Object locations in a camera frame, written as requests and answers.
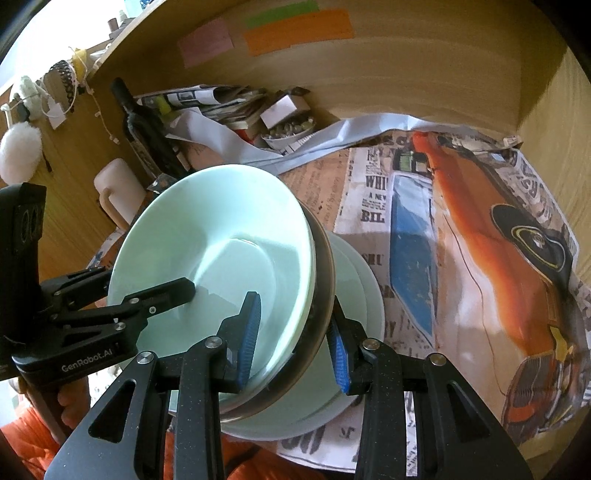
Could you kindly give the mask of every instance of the bowl rim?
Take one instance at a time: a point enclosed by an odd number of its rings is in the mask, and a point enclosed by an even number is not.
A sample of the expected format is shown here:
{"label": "bowl rim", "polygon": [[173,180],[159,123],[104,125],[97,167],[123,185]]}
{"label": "bowl rim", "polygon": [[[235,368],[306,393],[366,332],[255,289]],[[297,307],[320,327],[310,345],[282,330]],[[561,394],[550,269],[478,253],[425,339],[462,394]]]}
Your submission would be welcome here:
{"label": "bowl rim", "polygon": [[[220,395],[220,411],[226,411],[248,401],[254,395],[258,394],[263,388],[265,388],[269,380],[273,378],[289,360],[291,352],[297,344],[297,340],[299,339],[300,334],[306,324],[307,315],[312,301],[312,294],[314,290],[313,286],[316,280],[316,268],[314,262],[315,255],[313,252],[313,240],[311,238],[311,232],[308,227],[306,217],[301,210],[298,200],[293,195],[291,190],[289,190],[289,188],[274,175],[253,166],[241,164],[224,164],[204,168],[203,170],[195,172],[174,183],[167,190],[159,194],[141,213],[137,221],[129,229],[123,244],[121,245],[117,258],[115,259],[115,264],[113,266],[112,279],[117,277],[118,267],[120,270],[122,265],[121,259],[126,258],[127,252],[131,252],[132,249],[135,249],[137,245],[142,245],[144,243],[142,241],[142,237],[138,235],[141,235],[142,232],[140,232],[140,229],[143,230],[145,228],[146,222],[151,221],[151,212],[154,211],[154,205],[160,205],[163,201],[166,201],[166,199],[174,196],[176,192],[180,191],[179,188],[181,188],[181,186],[192,184],[198,181],[206,181],[211,175],[219,175],[220,171],[239,172],[243,176],[244,181],[251,181],[254,177],[258,177],[263,179],[264,182],[267,182],[267,184],[273,184],[276,191],[284,195],[287,204],[290,206],[289,211],[290,213],[293,213],[293,215],[290,215],[290,222],[300,222],[302,227],[305,226],[306,231],[308,232],[309,240],[307,242],[302,242],[301,245],[295,249],[298,258],[300,282],[297,287],[297,295],[294,300],[291,314],[285,321],[285,328],[277,340],[275,349],[270,355],[268,362],[261,368],[261,370],[256,372],[254,375],[251,374],[249,382],[246,384],[241,393],[236,395]],[[113,302],[113,291],[111,289],[111,285],[113,285],[113,281],[111,281],[109,285],[109,293],[107,295],[108,305],[115,304]]]}

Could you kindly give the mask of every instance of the small box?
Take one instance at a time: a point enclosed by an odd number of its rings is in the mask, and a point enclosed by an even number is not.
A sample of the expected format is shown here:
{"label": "small box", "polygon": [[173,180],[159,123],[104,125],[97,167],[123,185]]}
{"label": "small box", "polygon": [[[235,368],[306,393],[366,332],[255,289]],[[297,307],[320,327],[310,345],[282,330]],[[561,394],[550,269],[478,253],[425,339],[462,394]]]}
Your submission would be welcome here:
{"label": "small box", "polygon": [[303,97],[285,95],[265,110],[261,114],[261,118],[267,128],[273,128],[288,118],[309,110],[310,107]]}

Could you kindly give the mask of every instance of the light green bowl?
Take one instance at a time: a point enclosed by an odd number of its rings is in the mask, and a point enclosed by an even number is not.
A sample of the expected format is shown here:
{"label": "light green bowl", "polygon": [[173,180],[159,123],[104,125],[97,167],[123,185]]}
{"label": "light green bowl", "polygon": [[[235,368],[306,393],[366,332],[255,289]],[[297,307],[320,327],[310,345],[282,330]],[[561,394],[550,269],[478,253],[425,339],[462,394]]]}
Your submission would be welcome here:
{"label": "light green bowl", "polygon": [[108,304],[176,278],[194,281],[193,301],[150,318],[139,336],[140,351],[163,357],[214,335],[246,292],[257,291],[251,377],[240,394],[220,394],[224,412],[260,392],[290,357],[310,310],[315,264],[304,213],[279,179],[254,167],[212,167],[170,187],[139,217],[115,262]]}

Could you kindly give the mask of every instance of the bottle label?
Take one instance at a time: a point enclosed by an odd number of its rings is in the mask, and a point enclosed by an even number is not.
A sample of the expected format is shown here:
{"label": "bottle label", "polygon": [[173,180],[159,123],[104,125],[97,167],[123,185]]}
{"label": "bottle label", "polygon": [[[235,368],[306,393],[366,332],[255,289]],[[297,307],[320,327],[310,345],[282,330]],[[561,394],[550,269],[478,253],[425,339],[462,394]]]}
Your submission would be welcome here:
{"label": "bottle label", "polygon": [[158,175],[162,173],[162,171],[156,165],[156,162],[150,155],[150,152],[145,147],[143,142],[138,138],[135,132],[131,132],[131,136],[134,138],[133,141],[130,141],[131,148],[134,149],[135,154],[139,158],[142,166],[144,167],[145,171],[148,172],[153,178],[157,178]]}

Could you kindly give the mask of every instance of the green sticky note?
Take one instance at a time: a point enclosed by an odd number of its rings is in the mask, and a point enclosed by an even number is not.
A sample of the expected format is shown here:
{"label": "green sticky note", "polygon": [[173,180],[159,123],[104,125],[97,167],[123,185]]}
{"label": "green sticky note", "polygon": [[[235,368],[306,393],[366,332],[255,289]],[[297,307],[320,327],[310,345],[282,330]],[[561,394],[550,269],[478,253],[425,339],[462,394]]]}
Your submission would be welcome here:
{"label": "green sticky note", "polygon": [[284,5],[283,7],[271,8],[264,12],[246,19],[247,28],[256,28],[269,23],[284,20],[285,18],[295,17],[296,15],[309,14],[320,10],[314,0],[299,2],[296,4]]}

